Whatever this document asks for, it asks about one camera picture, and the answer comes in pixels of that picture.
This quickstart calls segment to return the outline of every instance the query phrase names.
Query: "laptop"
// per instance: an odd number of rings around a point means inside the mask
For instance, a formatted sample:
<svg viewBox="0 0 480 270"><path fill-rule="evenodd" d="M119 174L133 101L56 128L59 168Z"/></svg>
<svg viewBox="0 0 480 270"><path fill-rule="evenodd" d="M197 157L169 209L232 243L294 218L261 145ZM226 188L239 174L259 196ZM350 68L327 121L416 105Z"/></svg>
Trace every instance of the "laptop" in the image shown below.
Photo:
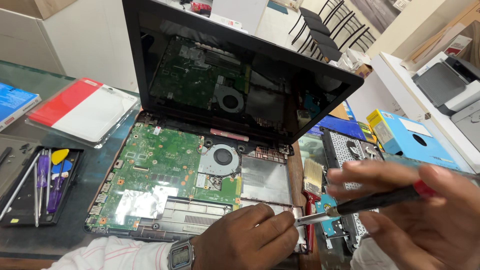
<svg viewBox="0 0 480 270"><path fill-rule="evenodd" d="M161 2L123 7L143 111L84 229L177 241L257 203L303 216L290 194L287 160L300 154L291 145L363 79ZM305 253L298 230L295 252Z"/></svg>

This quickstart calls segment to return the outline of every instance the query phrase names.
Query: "motherboard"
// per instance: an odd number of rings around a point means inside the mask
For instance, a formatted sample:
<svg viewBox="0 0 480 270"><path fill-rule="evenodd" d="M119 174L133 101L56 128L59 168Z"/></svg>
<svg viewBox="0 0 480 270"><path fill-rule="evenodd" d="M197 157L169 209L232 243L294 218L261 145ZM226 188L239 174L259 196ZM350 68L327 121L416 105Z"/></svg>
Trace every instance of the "motherboard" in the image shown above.
<svg viewBox="0 0 480 270"><path fill-rule="evenodd" d="M161 218L168 196L239 208L238 153L204 147L203 136L136 123L101 187L87 224L135 231L141 218Z"/></svg>
<svg viewBox="0 0 480 270"><path fill-rule="evenodd" d="M176 36L158 64L150 94L210 110L215 92L228 92L232 98L225 105L233 109L248 94L249 76L250 66L233 54Z"/></svg>

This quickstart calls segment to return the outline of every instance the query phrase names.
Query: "white shelf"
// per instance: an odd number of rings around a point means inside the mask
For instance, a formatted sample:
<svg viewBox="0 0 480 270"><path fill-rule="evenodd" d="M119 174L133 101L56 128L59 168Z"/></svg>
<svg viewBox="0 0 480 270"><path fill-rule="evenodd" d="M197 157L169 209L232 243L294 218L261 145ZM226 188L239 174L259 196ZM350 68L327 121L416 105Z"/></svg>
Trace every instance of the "white shelf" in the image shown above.
<svg viewBox="0 0 480 270"><path fill-rule="evenodd" d="M448 116L433 106L400 66L401 62L397 57L380 53L371 65L409 119L424 124L462 170L480 173L480 152Z"/></svg>

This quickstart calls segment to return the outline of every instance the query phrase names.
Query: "hand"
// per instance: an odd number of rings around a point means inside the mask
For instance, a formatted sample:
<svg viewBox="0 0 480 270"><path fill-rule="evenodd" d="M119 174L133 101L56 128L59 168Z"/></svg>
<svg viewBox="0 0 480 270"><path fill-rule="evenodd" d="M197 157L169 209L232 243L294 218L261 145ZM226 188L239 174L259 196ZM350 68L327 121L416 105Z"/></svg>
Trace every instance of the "hand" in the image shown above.
<svg viewBox="0 0 480 270"><path fill-rule="evenodd" d="M419 170L381 161L346 162L330 169L328 193L352 199L390 191L422 179L438 196L367 211L360 220L378 246L401 270L473 270L480 263L480 188L437 166ZM347 191L345 182L363 184Z"/></svg>
<svg viewBox="0 0 480 270"><path fill-rule="evenodd" d="M231 212L191 240L193 270L270 269L293 252L299 238L294 222L292 213L275 215L266 204Z"/></svg>

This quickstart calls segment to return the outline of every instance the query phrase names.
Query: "brush bristles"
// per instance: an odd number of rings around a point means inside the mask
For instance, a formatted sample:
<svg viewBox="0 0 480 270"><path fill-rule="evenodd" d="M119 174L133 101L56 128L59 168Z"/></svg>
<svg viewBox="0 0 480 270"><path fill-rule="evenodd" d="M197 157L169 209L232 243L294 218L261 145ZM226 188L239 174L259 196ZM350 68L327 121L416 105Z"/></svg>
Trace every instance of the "brush bristles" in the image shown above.
<svg viewBox="0 0 480 270"><path fill-rule="evenodd" d="M312 159L306 159L303 167L303 176L310 178L311 180L322 183L322 166L320 163L315 162Z"/></svg>

